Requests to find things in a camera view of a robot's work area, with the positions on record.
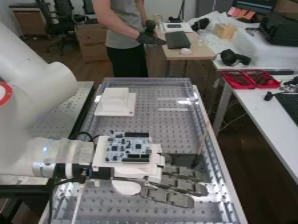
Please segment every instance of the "keyboard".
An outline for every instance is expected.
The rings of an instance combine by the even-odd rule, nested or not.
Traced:
[[[169,49],[190,48],[190,41],[184,31],[166,33],[165,39]]]
[[[276,97],[298,126],[298,94],[280,93]]]

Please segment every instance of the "office chair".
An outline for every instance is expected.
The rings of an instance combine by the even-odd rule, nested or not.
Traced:
[[[52,17],[52,12],[49,11],[48,4],[43,0],[36,0],[40,7],[40,11],[47,21],[45,32],[49,35],[60,36],[60,41],[52,44],[47,48],[47,52],[52,47],[57,47],[60,50],[60,55],[64,55],[64,47],[68,43],[76,43],[75,26],[76,21],[73,21],[73,7],[71,1],[56,0],[55,8],[57,17]]]

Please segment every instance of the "hand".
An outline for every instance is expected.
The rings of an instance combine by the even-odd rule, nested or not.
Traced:
[[[140,33],[137,41],[141,44],[157,44],[157,45],[165,45],[166,44],[165,40],[161,40],[160,38],[157,38],[154,36],[149,36],[144,32]]]

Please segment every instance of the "electronic component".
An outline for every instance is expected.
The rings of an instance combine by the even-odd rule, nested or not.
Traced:
[[[111,163],[149,163],[150,138],[148,133],[111,132],[105,161]]]

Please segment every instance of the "red tray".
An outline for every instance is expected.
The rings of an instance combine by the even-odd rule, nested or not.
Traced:
[[[280,88],[281,83],[273,78],[273,76],[262,70],[246,70],[244,71],[260,89],[276,89]]]
[[[242,71],[222,71],[222,77],[234,89],[254,89],[256,83]]]

